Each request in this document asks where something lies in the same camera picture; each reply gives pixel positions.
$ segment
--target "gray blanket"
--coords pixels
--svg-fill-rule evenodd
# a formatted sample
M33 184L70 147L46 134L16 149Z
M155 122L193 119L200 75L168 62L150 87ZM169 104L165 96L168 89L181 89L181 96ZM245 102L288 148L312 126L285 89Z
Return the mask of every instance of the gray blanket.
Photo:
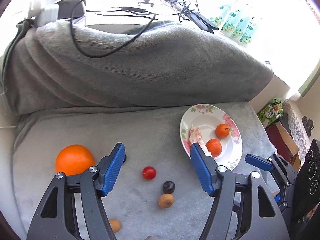
M97 55L132 38L75 26ZM72 43L69 23L17 36L4 58L2 84L15 114L73 106L185 106L250 101L273 77L269 66L217 35L159 23L111 56L92 59Z
M242 136L243 154L234 172L249 174L257 171L244 161L245 155L253 153L267 158L275 148L255 112L245 102L215 105L230 115ZM28 230L37 205L55 174L55 158L62 148L82 144L98 163L117 142L122 142L128 159L120 170L113 191L103 198L108 218L122 222L122 229L116 233L117 239L143 240L147 236L166 240L198 239L213 199L200 187L191 161L181 145L179 125L188 108L135 112L127 109L130 112L108 114L112 109L77 107L39 111L26 117L20 123L20 144L13 155L14 190L25 229ZM145 166L153 166L157 171L152 181L141 176ZM277 191L270 173L260 173L271 192ZM163 210L157 206L157 199L161 195L162 184L167 180L176 184L175 202ZM88 239L78 194L76 209L81 236ZM233 238L236 223L237 218L233 215L228 239Z

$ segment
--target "cherry tomato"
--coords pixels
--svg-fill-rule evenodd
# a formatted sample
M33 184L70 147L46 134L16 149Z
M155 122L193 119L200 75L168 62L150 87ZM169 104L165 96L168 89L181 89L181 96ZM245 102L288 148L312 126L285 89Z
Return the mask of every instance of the cherry tomato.
M155 170L155 168L147 166L142 170L142 176L145 179L154 179L156 176L157 172Z

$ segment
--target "floral plate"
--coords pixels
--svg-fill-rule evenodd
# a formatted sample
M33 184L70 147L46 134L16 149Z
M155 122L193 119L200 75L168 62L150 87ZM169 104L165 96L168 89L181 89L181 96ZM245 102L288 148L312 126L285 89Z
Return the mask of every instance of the floral plate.
M216 127L221 123L225 123L232 129L224 139L219 139L215 134ZM180 138L189 157L189 130L192 126L200 128L204 143L210 139L220 141L222 152L214 158L218 165L224 165L230 170L238 165L242 155L242 139L238 127L229 115L216 106L207 104L192 106L184 113L180 122Z

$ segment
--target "pink flower pattern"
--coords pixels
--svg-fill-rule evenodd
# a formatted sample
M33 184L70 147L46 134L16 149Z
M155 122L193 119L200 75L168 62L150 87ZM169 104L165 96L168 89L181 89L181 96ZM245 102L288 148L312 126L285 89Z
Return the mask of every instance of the pink flower pattern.
M227 114L224 114L222 119L224 120L224 123L232 129L231 136L240 138L238 128L236 127L236 124L231 120L231 118Z
M212 110L215 110L216 107L215 106L211 106L211 105L196 105L194 108L191 108L191 112L196 112L196 110L199 111L199 113L201 114L205 114L205 113L212 113Z
M184 144L186 150L188 151L188 153L190 153L190 141L184 139L184 140L183 140L183 144Z

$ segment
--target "orange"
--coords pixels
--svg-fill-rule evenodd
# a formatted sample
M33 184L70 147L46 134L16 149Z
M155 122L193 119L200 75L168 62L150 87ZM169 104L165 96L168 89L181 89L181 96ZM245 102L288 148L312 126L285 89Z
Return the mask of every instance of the orange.
M224 139L228 137L229 133L230 133L230 128L224 123L219 124L216 128L216 136L220 139Z
M222 152L221 143L217 139L210 139L205 146L207 147L213 158L218 157Z
M56 158L56 173L64 172L67 176L80 174L94 165L91 152L79 144L69 145L61 150Z

